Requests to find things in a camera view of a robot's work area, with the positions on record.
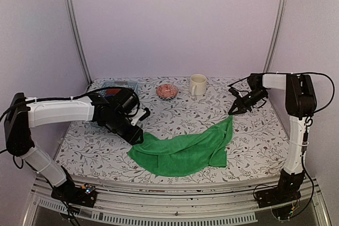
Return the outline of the green microfibre towel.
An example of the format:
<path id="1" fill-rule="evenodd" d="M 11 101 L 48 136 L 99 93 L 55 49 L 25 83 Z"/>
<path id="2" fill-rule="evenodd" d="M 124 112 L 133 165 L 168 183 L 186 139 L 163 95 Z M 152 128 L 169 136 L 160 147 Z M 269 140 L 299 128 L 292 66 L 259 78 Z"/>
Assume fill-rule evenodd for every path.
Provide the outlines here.
<path id="1" fill-rule="evenodd" d="M 184 177 L 206 167 L 227 166 L 226 146 L 233 138 L 229 116 L 202 133 L 178 135 L 161 140 L 145 133 L 144 141 L 128 152 L 135 163 L 156 176 Z"/>

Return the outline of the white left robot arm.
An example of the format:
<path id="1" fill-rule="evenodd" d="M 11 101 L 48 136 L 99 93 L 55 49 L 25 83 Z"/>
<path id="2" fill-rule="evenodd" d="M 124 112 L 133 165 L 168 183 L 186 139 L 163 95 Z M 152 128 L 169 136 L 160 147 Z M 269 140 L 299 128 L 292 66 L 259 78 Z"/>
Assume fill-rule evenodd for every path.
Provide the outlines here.
<path id="1" fill-rule="evenodd" d="M 150 110 L 141 107 L 138 95 L 131 88 L 107 87 L 107 90 L 113 94 L 103 96 L 100 89 L 74 97 L 36 98 L 17 93 L 1 116 L 6 151 L 58 187 L 58 193 L 68 202 L 78 198 L 77 187 L 67 170 L 34 143 L 31 129 L 75 121 L 95 122 L 130 145 L 142 143 L 143 130 L 137 124 L 149 117 Z"/>

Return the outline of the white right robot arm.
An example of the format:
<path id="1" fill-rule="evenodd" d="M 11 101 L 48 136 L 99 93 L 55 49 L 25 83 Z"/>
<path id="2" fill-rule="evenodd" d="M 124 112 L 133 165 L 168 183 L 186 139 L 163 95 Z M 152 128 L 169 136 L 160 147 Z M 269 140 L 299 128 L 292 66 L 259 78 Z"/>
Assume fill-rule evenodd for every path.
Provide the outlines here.
<path id="1" fill-rule="evenodd" d="M 240 91 L 229 86 L 229 92 L 236 97 L 228 111 L 229 115 L 252 111 L 260 100 L 268 98 L 269 89 L 284 91 L 285 108 L 290 121 L 289 150 L 283 172 L 297 175 L 303 172 L 302 164 L 308 146 L 308 127 L 312 125 L 317 101 L 313 82 L 308 74 L 259 74 L 245 78 L 251 91 L 241 96 Z"/>

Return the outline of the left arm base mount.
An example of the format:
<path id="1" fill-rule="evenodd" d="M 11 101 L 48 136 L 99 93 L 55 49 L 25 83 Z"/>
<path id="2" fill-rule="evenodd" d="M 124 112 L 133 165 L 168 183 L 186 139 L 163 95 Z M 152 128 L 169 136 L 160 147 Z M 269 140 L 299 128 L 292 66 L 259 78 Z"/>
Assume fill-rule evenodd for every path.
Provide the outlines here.
<path id="1" fill-rule="evenodd" d="M 97 191 L 89 184 L 76 186 L 72 178 L 66 176 L 63 184 L 53 187 L 51 197 L 67 204 L 93 208 L 97 199 Z"/>

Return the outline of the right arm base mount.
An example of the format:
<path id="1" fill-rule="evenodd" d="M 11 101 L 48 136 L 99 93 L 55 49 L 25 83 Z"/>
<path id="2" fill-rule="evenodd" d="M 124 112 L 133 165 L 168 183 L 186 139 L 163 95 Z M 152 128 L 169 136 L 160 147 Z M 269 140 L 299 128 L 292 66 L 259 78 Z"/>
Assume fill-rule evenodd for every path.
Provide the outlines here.
<path id="1" fill-rule="evenodd" d="M 254 197 L 258 202 L 259 208 L 300 199 L 301 194 L 299 189 L 304 181 L 304 177 L 304 170 L 302 170 L 301 173 L 292 173 L 291 175 L 284 169 L 281 170 L 277 187 L 254 192 Z"/>

